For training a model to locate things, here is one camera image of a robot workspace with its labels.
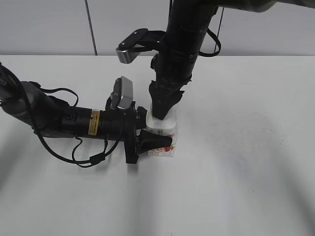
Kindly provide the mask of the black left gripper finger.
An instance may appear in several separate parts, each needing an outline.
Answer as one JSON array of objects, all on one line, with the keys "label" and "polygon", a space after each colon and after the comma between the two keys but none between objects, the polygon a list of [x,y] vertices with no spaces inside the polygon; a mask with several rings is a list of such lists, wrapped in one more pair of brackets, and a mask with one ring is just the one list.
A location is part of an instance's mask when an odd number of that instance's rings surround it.
[{"label": "black left gripper finger", "polygon": [[172,138],[150,133],[146,130],[141,130],[136,136],[136,154],[143,154],[147,151],[169,147],[172,144]]},{"label": "black left gripper finger", "polygon": [[138,106],[136,110],[136,122],[135,127],[136,130],[145,129],[146,125],[146,117],[147,117],[147,110],[144,107]]}]

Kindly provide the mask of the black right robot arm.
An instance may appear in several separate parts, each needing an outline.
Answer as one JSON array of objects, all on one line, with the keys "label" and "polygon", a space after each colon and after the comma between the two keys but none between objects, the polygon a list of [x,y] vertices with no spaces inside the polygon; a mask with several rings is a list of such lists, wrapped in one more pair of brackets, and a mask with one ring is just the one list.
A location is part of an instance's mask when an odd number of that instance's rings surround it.
[{"label": "black right robot arm", "polygon": [[156,50],[151,62],[156,79],[151,81],[152,116],[165,119],[169,110],[183,96],[182,87],[192,78],[198,56],[211,57],[200,51],[206,35],[216,38],[209,24],[218,7],[248,12],[265,12],[275,0],[175,0],[172,3],[167,29],[156,42],[149,42],[139,52]]}]

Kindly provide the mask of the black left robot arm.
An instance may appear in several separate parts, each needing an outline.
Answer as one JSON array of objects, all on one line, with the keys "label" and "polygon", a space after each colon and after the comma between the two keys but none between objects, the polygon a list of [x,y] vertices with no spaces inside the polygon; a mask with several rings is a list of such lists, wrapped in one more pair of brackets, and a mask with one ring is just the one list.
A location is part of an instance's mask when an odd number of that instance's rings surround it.
[{"label": "black left robot arm", "polygon": [[[43,89],[40,84],[20,81],[5,66],[0,67],[0,105],[5,113],[29,125],[44,148],[57,159],[89,168],[104,161],[120,142],[123,142],[126,163],[137,163],[138,156],[152,149],[150,135],[145,131],[147,110],[136,107],[134,101],[120,105],[124,91],[122,84],[127,79],[118,78],[108,97],[104,110],[94,110],[69,105],[52,94],[67,91],[68,88]],[[45,138],[75,138],[80,143],[83,138],[100,139],[104,148],[88,159],[77,160],[74,148],[71,158],[57,154]]]}]

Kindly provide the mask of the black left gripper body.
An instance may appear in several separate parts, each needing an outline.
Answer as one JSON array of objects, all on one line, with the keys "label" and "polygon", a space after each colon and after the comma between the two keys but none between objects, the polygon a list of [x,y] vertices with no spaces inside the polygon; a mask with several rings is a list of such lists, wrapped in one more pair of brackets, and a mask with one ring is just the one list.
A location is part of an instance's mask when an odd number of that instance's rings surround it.
[{"label": "black left gripper body", "polygon": [[136,136],[135,127],[136,110],[135,102],[131,103],[128,109],[117,108],[111,109],[111,98],[108,98],[105,110],[100,114],[100,130],[99,135],[107,143],[109,140],[114,141],[113,146],[105,152],[105,156],[109,156],[119,142],[124,143],[125,156],[127,164],[136,164],[138,154],[136,154]]}]

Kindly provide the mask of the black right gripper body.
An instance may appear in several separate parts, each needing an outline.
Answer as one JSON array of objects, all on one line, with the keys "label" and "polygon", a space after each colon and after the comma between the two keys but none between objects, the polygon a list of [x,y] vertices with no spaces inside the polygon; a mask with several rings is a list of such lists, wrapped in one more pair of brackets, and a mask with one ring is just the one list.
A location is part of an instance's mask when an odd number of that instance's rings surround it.
[{"label": "black right gripper body", "polygon": [[154,55],[151,69],[156,73],[156,88],[159,93],[171,95],[186,85],[198,54],[185,54],[176,50],[164,50]]}]

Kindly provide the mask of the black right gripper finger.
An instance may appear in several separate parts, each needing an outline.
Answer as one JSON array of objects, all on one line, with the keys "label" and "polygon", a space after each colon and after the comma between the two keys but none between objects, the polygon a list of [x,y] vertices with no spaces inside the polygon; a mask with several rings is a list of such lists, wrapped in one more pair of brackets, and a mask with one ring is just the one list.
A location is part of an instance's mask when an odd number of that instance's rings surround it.
[{"label": "black right gripper finger", "polygon": [[163,120],[172,108],[169,97],[161,92],[156,81],[151,81],[149,93],[152,100],[153,117]]},{"label": "black right gripper finger", "polygon": [[182,99],[184,91],[183,90],[167,90],[167,110],[169,111],[174,105],[179,103]]}]

